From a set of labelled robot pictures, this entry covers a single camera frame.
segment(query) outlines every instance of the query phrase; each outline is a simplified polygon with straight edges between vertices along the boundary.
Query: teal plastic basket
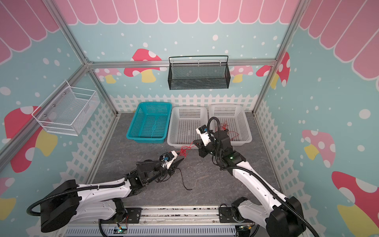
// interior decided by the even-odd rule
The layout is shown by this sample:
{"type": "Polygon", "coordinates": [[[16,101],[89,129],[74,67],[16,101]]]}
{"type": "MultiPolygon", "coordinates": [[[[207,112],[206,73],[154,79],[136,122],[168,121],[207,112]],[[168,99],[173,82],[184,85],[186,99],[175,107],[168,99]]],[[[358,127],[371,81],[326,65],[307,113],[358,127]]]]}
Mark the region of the teal plastic basket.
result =
{"type": "Polygon", "coordinates": [[[142,102],[138,105],[126,137],[138,143],[163,143],[171,116],[171,103],[142,102]]]}

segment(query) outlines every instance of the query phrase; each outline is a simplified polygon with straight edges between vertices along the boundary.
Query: metal bracket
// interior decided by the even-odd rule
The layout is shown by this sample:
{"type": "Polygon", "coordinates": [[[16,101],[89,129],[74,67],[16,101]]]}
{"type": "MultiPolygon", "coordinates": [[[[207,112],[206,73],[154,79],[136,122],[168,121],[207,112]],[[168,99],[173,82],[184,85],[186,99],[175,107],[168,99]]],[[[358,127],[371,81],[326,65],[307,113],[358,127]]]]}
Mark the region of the metal bracket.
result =
{"type": "Polygon", "coordinates": [[[126,220],[126,223],[138,224],[139,219],[141,218],[142,208],[129,208],[129,207],[127,207],[126,210],[128,211],[128,219],[126,220]]]}
{"type": "MultiPolygon", "coordinates": [[[[218,208],[218,215],[220,218],[220,223],[236,223],[238,222],[235,220],[233,213],[232,213],[232,208],[231,207],[219,207],[218,208]]],[[[254,221],[245,219],[244,221],[240,223],[253,223],[254,221]]]]}

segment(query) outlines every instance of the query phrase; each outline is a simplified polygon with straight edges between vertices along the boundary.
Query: white polka dot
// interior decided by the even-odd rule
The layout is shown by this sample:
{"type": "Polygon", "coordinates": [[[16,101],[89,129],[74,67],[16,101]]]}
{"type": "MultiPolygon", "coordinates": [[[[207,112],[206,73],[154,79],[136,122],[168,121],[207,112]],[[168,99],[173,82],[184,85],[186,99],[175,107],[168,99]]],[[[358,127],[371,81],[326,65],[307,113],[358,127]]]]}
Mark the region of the white polka dot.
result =
{"type": "Polygon", "coordinates": [[[155,58],[157,55],[155,53],[153,53],[152,51],[149,51],[149,56],[152,58],[155,58]]]}
{"type": "Polygon", "coordinates": [[[325,148],[325,143],[323,143],[322,141],[318,143],[318,148],[320,148],[321,150],[325,148]]]}
{"type": "Polygon", "coordinates": [[[338,189],[345,197],[347,197],[352,203],[355,203],[354,194],[347,188],[342,187],[338,189]]]}
{"type": "Polygon", "coordinates": [[[358,151],[364,151],[365,150],[365,147],[364,146],[362,146],[362,145],[359,145],[358,146],[358,151]]]}
{"type": "Polygon", "coordinates": [[[331,144],[329,146],[329,149],[332,151],[332,152],[335,152],[335,144],[331,144]]]}
{"type": "Polygon", "coordinates": [[[368,119],[371,115],[371,112],[368,109],[363,109],[359,112],[359,117],[361,119],[368,119]]]}
{"type": "Polygon", "coordinates": [[[360,187],[360,189],[362,189],[366,193],[374,193],[378,189],[378,187],[376,187],[372,184],[366,183],[365,181],[362,181],[362,180],[357,179],[357,178],[356,178],[356,183],[357,183],[358,187],[360,187]]]}
{"type": "Polygon", "coordinates": [[[11,94],[11,90],[8,88],[8,87],[0,87],[0,93],[5,95],[5,96],[8,96],[11,94]]]}
{"type": "Polygon", "coordinates": [[[35,147],[29,148],[29,149],[25,152],[25,158],[26,158],[27,160],[29,160],[29,161],[32,161],[32,160],[33,160],[34,149],[35,149],[35,147]]]}
{"type": "Polygon", "coordinates": [[[324,160],[324,165],[326,168],[330,168],[330,162],[328,160],[324,160]]]}
{"type": "Polygon", "coordinates": [[[7,144],[11,139],[10,138],[4,138],[1,140],[2,143],[7,144]]]}

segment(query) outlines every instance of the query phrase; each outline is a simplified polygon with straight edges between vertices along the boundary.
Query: vent grille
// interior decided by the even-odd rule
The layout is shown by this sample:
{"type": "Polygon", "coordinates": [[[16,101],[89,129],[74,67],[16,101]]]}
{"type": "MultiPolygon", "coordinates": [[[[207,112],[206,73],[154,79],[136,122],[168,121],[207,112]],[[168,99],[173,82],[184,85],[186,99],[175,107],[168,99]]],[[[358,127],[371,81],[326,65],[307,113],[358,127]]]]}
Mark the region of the vent grille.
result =
{"type": "MultiPolygon", "coordinates": [[[[103,226],[104,232],[112,236],[234,236],[234,226],[130,226],[125,235],[113,234],[117,226],[103,226]]],[[[98,226],[68,227],[65,237],[101,237],[98,226]]]]}

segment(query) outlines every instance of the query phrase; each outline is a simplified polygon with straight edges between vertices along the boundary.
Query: robotic arm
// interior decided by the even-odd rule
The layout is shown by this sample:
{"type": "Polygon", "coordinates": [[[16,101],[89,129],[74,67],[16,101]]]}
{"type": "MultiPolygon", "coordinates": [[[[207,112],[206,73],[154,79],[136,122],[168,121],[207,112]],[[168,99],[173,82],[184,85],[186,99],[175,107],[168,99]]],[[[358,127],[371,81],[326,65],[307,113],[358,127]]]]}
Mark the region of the robotic arm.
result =
{"type": "Polygon", "coordinates": [[[41,231],[55,231],[69,222],[97,221],[119,223],[126,221],[128,212],[121,198],[142,192],[151,182],[171,177],[183,159],[176,160],[175,151],[160,156],[158,161],[137,162],[136,169],[124,178],[100,184],[76,184],[68,180],[45,198],[27,209],[27,214],[41,216],[41,231]],[[41,206],[41,212],[32,209],[41,206]]]}
{"type": "Polygon", "coordinates": [[[300,202],[295,198],[287,198],[283,193],[269,185],[237,151],[233,150],[228,136],[228,129],[221,130],[220,121],[216,117],[209,119],[207,125],[196,129],[201,139],[193,141],[199,149],[199,156],[207,154],[216,159],[220,170],[226,170],[240,180],[262,204],[253,204],[241,197],[232,203],[233,219],[243,222],[245,219],[256,222],[266,228],[270,237],[297,237],[306,227],[315,237],[317,232],[304,219],[300,202]],[[210,123],[215,120],[217,131],[210,130],[210,123]]]}

